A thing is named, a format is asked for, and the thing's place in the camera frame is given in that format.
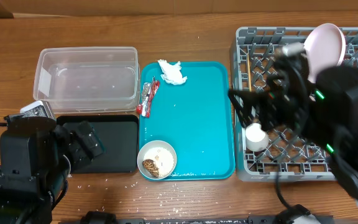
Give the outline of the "white cup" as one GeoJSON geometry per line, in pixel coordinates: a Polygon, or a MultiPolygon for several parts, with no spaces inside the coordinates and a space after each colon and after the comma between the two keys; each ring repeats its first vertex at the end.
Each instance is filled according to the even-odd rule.
{"type": "Polygon", "coordinates": [[[245,129],[246,147],[253,152],[265,150],[269,144],[268,134],[259,123],[252,123],[245,129]]]}

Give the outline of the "small pink bowl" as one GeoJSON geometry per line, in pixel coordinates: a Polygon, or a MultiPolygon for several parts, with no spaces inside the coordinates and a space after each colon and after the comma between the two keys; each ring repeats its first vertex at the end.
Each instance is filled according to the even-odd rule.
{"type": "Polygon", "coordinates": [[[341,29],[332,23],[321,24],[306,38],[304,47],[309,63],[308,80],[315,83],[322,70],[342,64],[346,40],[341,29]]]}

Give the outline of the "wooden chopstick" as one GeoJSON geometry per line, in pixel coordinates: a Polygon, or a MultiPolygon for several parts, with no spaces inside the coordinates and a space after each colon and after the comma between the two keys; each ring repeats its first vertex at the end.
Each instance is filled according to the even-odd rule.
{"type": "Polygon", "coordinates": [[[251,69],[250,69],[250,55],[247,54],[247,79],[248,79],[248,89],[252,91],[252,76],[251,76],[251,69]]]}

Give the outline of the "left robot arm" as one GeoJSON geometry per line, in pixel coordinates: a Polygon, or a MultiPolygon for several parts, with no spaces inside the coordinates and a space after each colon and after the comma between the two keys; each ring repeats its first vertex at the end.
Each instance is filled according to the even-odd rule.
{"type": "Polygon", "coordinates": [[[0,137],[0,223],[51,223],[67,177],[104,154],[92,125],[69,130],[52,118],[7,121],[0,137]]]}

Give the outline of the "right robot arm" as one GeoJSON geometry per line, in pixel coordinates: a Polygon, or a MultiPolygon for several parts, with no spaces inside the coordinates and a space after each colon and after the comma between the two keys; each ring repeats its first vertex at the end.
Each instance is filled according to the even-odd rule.
{"type": "Polygon", "coordinates": [[[358,206],[358,68],[328,67],[311,82],[304,53],[277,57],[273,66],[266,90],[229,90],[241,125],[257,119],[264,131],[286,126],[323,148],[338,184],[358,206]]]}

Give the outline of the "grey dishwasher rack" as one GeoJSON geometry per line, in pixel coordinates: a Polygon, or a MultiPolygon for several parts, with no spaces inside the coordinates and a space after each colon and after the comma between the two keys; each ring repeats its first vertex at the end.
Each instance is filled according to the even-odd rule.
{"type": "MultiPolygon", "coordinates": [[[[358,27],[343,27],[346,40],[344,63],[358,68],[358,27]]],[[[310,27],[240,27],[231,54],[231,82],[235,90],[248,89],[247,54],[250,55],[252,91],[266,89],[267,75],[274,74],[274,51],[292,42],[304,42],[310,27]]],[[[328,153],[305,139],[297,139],[292,147],[287,141],[292,131],[279,127],[269,132],[269,144],[261,152],[246,147],[245,129],[239,119],[234,122],[236,174],[244,182],[272,182],[278,169],[285,182],[334,180],[326,159],[328,153]]]]}

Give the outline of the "black tray bin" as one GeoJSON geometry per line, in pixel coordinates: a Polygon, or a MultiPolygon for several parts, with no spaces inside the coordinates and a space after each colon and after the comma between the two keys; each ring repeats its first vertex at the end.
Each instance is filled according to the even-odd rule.
{"type": "Polygon", "coordinates": [[[134,172],[139,151],[139,119],[135,115],[61,116],[59,125],[72,130],[82,121],[89,122],[105,152],[74,174],[134,172]]]}

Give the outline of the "teal serving tray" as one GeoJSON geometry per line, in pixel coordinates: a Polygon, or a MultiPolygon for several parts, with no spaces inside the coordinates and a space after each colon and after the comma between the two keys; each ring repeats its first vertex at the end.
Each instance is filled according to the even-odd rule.
{"type": "Polygon", "coordinates": [[[228,77],[219,62],[183,62],[182,85],[162,80],[158,63],[141,73],[142,83],[153,79],[160,87],[149,118],[139,118],[139,145],[161,140],[177,154],[177,165],[166,180],[226,179],[235,170],[234,134],[228,77]]]}

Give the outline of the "brown mushroom piece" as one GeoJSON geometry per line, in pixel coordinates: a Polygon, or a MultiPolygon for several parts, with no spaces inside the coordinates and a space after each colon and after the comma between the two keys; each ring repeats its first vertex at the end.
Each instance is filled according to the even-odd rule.
{"type": "Polygon", "coordinates": [[[159,177],[159,169],[152,159],[146,159],[142,162],[143,167],[152,177],[159,177]]]}

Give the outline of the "grey bowl with rice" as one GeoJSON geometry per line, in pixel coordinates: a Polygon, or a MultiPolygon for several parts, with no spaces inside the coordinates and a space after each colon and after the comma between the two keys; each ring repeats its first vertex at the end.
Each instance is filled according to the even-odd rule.
{"type": "Polygon", "coordinates": [[[137,166],[139,172],[147,180],[160,181],[166,179],[175,170],[177,165],[177,154],[174,148],[167,142],[154,140],[144,144],[137,156],[137,166]],[[152,159],[159,169],[159,177],[152,177],[143,167],[142,162],[146,159],[152,159]]]}

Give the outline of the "clear plastic bin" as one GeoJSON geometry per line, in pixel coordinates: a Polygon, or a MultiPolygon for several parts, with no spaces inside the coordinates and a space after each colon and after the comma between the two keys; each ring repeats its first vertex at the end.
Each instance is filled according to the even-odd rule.
{"type": "Polygon", "coordinates": [[[59,47],[41,51],[33,98],[56,114],[133,111],[139,89],[135,47],[59,47]]]}

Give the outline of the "crumpled white napkin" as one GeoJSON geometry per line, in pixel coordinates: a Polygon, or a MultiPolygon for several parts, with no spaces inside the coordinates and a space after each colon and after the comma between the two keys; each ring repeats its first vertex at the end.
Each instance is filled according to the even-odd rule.
{"type": "Polygon", "coordinates": [[[170,64],[166,60],[157,60],[161,70],[161,78],[168,84],[182,85],[187,81],[188,77],[184,77],[181,73],[181,62],[170,64]]]}

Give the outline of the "red silver snack wrapper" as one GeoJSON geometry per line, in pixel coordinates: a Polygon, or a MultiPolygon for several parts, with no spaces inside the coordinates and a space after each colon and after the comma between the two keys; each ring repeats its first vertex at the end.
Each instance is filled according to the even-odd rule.
{"type": "Polygon", "coordinates": [[[140,94],[140,103],[136,107],[136,112],[146,118],[150,117],[152,100],[158,91],[160,82],[153,77],[151,82],[145,82],[140,94]]]}

